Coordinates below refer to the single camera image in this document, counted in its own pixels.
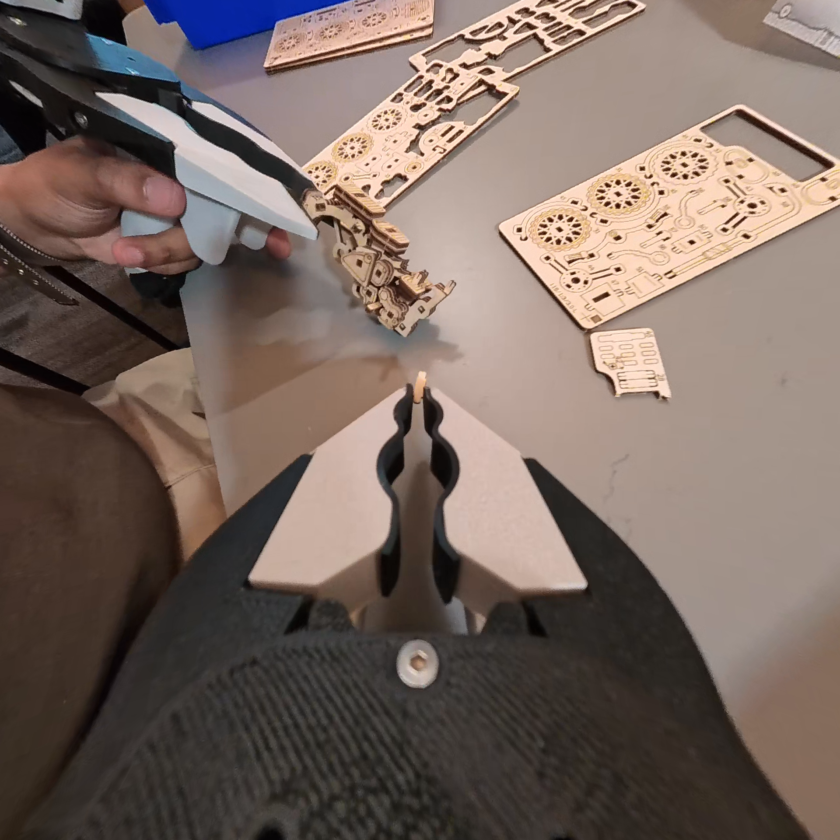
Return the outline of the stacked wooden parts sheets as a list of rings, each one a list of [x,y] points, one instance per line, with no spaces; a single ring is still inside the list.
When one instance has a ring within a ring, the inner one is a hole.
[[[434,10],[434,1],[355,1],[281,20],[264,69],[276,72],[429,37]]]

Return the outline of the person's olive shirt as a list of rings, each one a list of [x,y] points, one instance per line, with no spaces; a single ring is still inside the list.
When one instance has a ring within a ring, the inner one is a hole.
[[[76,395],[2,385],[2,838],[77,751],[180,559],[167,490],[127,433]]]

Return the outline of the person's beige trousers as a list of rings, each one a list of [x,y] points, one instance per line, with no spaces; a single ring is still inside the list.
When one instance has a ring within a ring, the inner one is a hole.
[[[227,517],[192,351],[153,357],[83,398],[152,461],[175,510],[187,563]]]

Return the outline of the blue plastic bin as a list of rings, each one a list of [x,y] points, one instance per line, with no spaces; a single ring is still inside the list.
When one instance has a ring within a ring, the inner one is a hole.
[[[195,49],[273,29],[277,21],[337,1],[145,1],[155,21],[176,23]]]

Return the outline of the small wooden slotted piece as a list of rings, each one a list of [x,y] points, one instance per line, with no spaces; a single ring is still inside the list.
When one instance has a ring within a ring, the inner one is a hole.
[[[597,331],[590,333],[589,340],[595,370],[610,381],[615,397],[653,394],[660,401],[671,398],[654,330]]]

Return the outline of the partly emptied wooden sheet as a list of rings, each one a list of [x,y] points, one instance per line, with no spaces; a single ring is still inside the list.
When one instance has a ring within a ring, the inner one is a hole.
[[[303,166],[326,196],[356,186],[387,206],[513,102],[496,66],[433,59]]]

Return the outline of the wooden gear parts sheet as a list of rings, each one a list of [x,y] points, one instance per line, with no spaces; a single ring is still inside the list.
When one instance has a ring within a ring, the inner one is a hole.
[[[823,165],[795,180],[709,127],[741,117]],[[585,331],[838,206],[839,161],[739,104],[500,223]]]

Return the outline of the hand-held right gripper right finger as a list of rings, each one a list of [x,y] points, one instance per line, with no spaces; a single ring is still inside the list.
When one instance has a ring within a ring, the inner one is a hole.
[[[501,603],[580,593],[586,579],[522,454],[438,388],[423,394],[434,513],[434,580],[479,632]]]

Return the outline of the grey desk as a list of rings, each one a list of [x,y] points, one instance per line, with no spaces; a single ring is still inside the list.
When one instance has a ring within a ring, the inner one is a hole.
[[[457,284],[409,339],[352,303],[325,232],[283,266],[233,249],[182,299],[228,511],[426,371],[633,548],[778,792],[838,838],[838,211],[616,321],[655,331],[667,402],[613,396],[497,230],[733,104],[838,154],[837,63],[771,5],[646,2],[520,77],[388,209],[412,268]]]

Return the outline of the person's left hand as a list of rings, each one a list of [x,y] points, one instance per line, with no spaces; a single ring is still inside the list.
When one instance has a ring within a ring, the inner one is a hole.
[[[97,140],[58,142],[1,167],[2,225],[62,261],[94,259],[165,276],[194,270],[201,260],[177,225],[121,235],[125,210],[176,219],[185,209],[181,184]]]

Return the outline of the empty wooden frame sheet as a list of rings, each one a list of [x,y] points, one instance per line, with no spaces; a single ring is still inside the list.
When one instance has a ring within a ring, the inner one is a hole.
[[[418,72],[448,64],[491,82],[516,79],[644,12],[636,1],[516,2],[416,53]]]

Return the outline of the wooden mechanical model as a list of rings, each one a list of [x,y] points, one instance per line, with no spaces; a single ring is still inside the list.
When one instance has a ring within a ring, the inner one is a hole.
[[[352,278],[352,293],[367,314],[403,337],[429,319],[456,283],[433,283],[425,270],[411,271],[407,236],[384,220],[385,209],[359,187],[337,185],[329,195],[307,190],[302,208],[313,223],[331,223],[334,259]]]

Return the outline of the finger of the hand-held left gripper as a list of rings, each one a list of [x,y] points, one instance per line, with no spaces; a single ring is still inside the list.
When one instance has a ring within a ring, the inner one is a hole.
[[[175,179],[186,191],[289,234],[308,239],[318,236],[317,228],[285,186],[234,152],[203,138],[183,117],[126,94],[102,91],[98,96],[173,142]]]
[[[209,101],[184,99],[184,120],[204,140],[234,154],[290,194],[310,190],[310,176],[263,133]]]

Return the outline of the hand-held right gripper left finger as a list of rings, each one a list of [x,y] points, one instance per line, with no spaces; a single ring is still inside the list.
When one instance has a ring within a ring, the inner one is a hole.
[[[414,389],[388,395],[309,456],[248,575],[261,592],[336,602],[354,628],[387,598],[401,567],[400,503]]]

